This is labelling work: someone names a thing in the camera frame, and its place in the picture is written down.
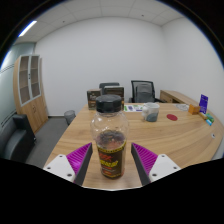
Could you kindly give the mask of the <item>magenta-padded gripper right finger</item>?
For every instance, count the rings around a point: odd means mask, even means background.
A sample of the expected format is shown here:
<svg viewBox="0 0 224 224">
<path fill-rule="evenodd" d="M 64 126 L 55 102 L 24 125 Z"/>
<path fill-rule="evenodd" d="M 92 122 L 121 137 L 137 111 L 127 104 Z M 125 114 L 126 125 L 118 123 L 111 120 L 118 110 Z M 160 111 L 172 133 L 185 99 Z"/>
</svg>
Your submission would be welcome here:
<svg viewBox="0 0 224 224">
<path fill-rule="evenodd" d="M 136 143 L 131 144 L 131 153 L 143 186 L 180 170 L 166 154 L 155 154 Z"/>
</svg>

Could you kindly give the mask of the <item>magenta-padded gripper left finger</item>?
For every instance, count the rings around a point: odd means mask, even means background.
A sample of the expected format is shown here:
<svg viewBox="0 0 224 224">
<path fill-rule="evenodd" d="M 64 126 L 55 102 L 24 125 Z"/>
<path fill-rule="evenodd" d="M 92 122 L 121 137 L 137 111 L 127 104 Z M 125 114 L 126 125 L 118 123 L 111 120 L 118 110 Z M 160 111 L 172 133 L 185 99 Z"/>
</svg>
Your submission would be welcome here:
<svg viewBox="0 0 224 224">
<path fill-rule="evenodd" d="M 92 152 L 92 144 L 88 143 L 68 155 L 59 154 L 44 170 L 81 186 L 85 179 Z"/>
</svg>

